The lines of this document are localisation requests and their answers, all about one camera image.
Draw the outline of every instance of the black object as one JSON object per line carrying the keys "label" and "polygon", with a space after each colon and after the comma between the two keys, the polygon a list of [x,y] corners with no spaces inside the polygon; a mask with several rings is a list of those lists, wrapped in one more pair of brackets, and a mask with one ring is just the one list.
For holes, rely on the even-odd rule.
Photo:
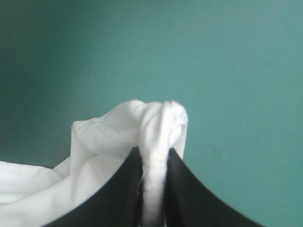
{"label": "black object", "polygon": [[167,227],[261,227],[212,194],[169,150],[165,187]]}
{"label": "black object", "polygon": [[136,147],[92,197],[45,227],[137,227],[141,176],[142,162]]}
{"label": "black object", "polygon": [[[139,148],[92,197],[44,227],[138,227],[142,209]],[[205,188],[169,150],[164,210],[167,227],[261,227]]]}

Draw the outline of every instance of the green background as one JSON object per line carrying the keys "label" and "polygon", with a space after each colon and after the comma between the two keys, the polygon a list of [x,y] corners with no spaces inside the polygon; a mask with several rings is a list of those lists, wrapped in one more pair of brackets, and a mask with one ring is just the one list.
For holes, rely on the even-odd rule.
{"label": "green background", "polygon": [[303,226],[303,2],[0,1],[0,160],[52,167],[71,124],[176,100],[184,160],[268,227]]}

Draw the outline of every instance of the crumpled white fabric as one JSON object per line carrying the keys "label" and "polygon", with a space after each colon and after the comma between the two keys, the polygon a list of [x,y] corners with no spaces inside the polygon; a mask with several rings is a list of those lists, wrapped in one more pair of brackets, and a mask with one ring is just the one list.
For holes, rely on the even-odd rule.
{"label": "crumpled white fabric", "polygon": [[187,113],[175,101],[130,100],[71,128],[71,155],[53,169],[0,161],[0,227],[41,227],[82,204],[131,148],[143,160],[142,226],[161,225],[168,151],[183,157]]}

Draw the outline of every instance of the fabric fold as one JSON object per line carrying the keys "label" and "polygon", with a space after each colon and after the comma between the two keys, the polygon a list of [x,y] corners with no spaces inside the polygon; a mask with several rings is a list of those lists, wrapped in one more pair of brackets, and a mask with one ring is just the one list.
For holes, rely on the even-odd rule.
{"label": "fabric fold", "polygon": [[130,100],[101,117],[75,121],[71,155],[55,168],[0,162],[0,226],[40,227],[59,218],[110,180],[137,146],[142,225],[161,226],[168,151],[174,147],[183,157],[186,132],[186,110],[175,101]]}

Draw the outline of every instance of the white fabric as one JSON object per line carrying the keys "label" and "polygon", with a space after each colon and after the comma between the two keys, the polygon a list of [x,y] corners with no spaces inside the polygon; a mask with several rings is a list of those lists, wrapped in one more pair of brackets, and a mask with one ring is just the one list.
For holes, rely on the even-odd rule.
{"label": "white fabric", "polygon": [[131,100],[71,128],[71,156],[54,169],[0,161],[0,227],[40,227],[100,189],[132,147],[143,160],[142,225],[161,223],[168,150],[183,157],[187,113],[175,101]]}

